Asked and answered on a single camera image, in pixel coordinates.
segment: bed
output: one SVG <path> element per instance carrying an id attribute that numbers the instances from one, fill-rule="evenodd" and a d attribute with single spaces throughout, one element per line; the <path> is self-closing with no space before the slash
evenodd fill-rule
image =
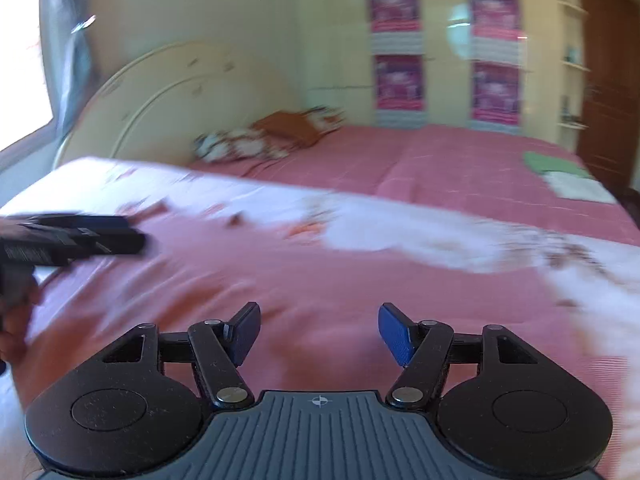
<path id="1" fill-rule="evenodd" d="M 141 225 L 158 241 L 145 260 L 92 260 L 46 278 L 28 355 L 0 378 L 6 478 L 37 474 L 22 407 L 60 375 L 140 322 L 184 330 L 249 300 L 264 312 L 242 367 L 256 392 L 385 391 L 398 368 L 375 325 L 384 301 L 459 332 L 500 322 L 605 399 L 615 433 L 600 471 L 638 478 L 640 244 L 622 208 L 559 205 L 521 171 L 523 150 L 570 158 L 559 148 L 437 126 L 349 127 L 276 164 L 191 167 L 190 143 L 204 131 L 299 106 L 260 60 L 204 43 L 166 47 L 114 76 L 57 170 L 0 211 L 164 206 Z"/>

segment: pink bed sheet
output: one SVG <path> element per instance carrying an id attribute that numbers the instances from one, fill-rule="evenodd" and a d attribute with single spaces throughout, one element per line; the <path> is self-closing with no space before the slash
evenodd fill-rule
<path id="1" fill-rule="evenodd" d="M 437 319 L 458 332 L 506 325 L 586 378 L 617 419 L 620 377 L 609 365 L 609 383 L 590 376 L 570 313 L 555 305 L 533 268 L 473 274 L 391 250 L 329 250 L 251 225 L 175 214 L 151 218 L 142 228 L 157 241 L 150 257 L 95 259 L 46 285 L 30 349 L 14 369 L 23 404 L 139 323 L 184 331 L 204 319 L 228 319 L 247 301 L 262 309 L 262 331 L 241 368 L 254 392 L 386 392 L 401 371 L 378 334 L 378 307 L 391 301 L 414 320 Z M 179 366 L 168 367 L 168 374 L 190 384 L 190 368 Z M 453 367 L 450 377 L 468 378 L 468 368 Z M 612 446 L 604 472 L 616 463 L 618 448 Z"/>
<path id="2" fill-rule="evenodd" d="M 430 125 L 420 130 L 346 126 L 282 160 L 199 162 L 193 168 L 640 245 L 640 231 L 621 206 L 558 198 L 524 165 L 526 151 L 580 164 L 578 157 L 544 140 Z"/>

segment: headboard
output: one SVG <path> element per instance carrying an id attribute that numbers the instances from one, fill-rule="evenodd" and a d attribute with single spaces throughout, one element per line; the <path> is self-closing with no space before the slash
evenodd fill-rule
<path id="1" fill-rule="evenodd" d="M 205 42 L 164 46 L 128 64 L 89 101 L 54 166 L 82 156 L 184 166 L 202 133 L 248 126 L 298 98 L 267 62 Z"/>

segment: bedspread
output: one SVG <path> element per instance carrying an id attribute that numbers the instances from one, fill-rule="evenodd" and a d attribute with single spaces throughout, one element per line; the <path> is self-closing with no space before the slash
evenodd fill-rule
<path id="1" fill-rule="evenodd" d="M 142 224 L 158 240 L 148 258 L 95 259 L 45 286 L 30 352 L 14 370 L 17 393 L 0 378 L 0 466 L 9 480 L 35 464 L 17 394 L 28 404 L 139 322 L 185 330 L 249 300 L 264 311 L 241 370 L 255 391 L 385 391 L 399 370 L 377 334 L 384 301 L 460 332 L 505 324 L 611 407 L 616 433 L 601 471 L 640 475 L 639 248 L 360 194 L 90 158 L 0 212 L 114 214 L 160 201 L 171 213 Z"/>
<path id="2" fill-rule="evenodd" d="M 430 125 L 420 130 L 346 126 L 283 160 L 193 167 L 640 245 L 640 231 L 621 206 L 558 198 L 524 165 L 527 151 L 580 164 L 578 157 L 544 140 Z"/>

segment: window sill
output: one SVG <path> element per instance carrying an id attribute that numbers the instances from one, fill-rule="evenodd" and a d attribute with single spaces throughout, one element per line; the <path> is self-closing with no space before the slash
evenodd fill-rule
<path id="1" fill-rule="evenodd" d="M 23 160 L 26 156 L 36 152 L 56 139 L 56 127 L 53 121 L 36 130 L 32 134 L 17 140 L 0 150 L 0 171 L 10 168 Z"/>

